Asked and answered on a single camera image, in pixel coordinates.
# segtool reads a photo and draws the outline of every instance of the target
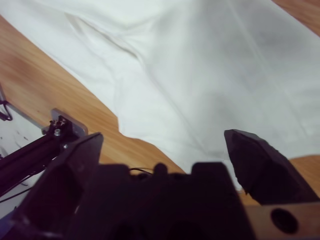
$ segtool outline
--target wood grain surface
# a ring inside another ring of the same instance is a hole
[[[320,36],[319,0],[275,0],[289,14]],[[116,116],[80,82],[34,46],[0,17],[0,85],[6,99],[41,125],[58,108],[88,127],[101,132],[104,143],[100,162],[123,163],[130,167],[153,168],[164,163],[170,172],[183,172],[155,146],[123,136]],[[320,195],[320,156],[291,161]],[[247,205],[257,204],[240,194]]]

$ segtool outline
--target circular hole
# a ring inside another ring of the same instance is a hole
[[[297,219],[287,210],[276,208],[271,212],[273,224],[286,234],[294,234],[298,231]]]

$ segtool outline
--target metal bracket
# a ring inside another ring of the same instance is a hole
[[[57,108],[54,108],[51,110],[51,117],[53,121],[58,121],[59,116],[62,116],[64,119],[68,120],[72,124],[72,132],[77,137],[84,137],[88,135],[88,128],[81,122],[77,121],[73,117],[69,116],[68,114],[64,113],[63,111],[60,111]],[[42,128],[42,134],[45,135],[50,126],[46,126]]]

